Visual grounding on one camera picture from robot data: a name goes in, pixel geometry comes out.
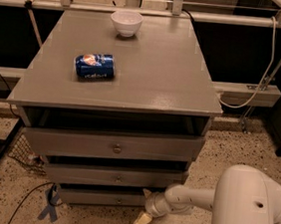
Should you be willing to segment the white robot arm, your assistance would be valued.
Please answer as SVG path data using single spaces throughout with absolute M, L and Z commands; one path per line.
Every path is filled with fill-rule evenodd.
M 166 214 L 189 214 L 194 207 L 212 213 L 211 224 L 281 224 L 281 185 L 249 165 L 232 165 L 214 189 L 172 184 L 164 192 L 143 191 L 145 211 L 133 224 Z

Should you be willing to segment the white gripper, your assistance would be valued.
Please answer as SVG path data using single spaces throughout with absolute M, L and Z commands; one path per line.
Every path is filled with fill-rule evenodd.
M 144 208 L 146 212 L 140 212 L 133 224 L 148 224 L 152 221 L 152 217 L 157 218 L 170 213 L 169 203 L 162 192 L 151 192 L 146 188 L 142 191 L 145 197 Z

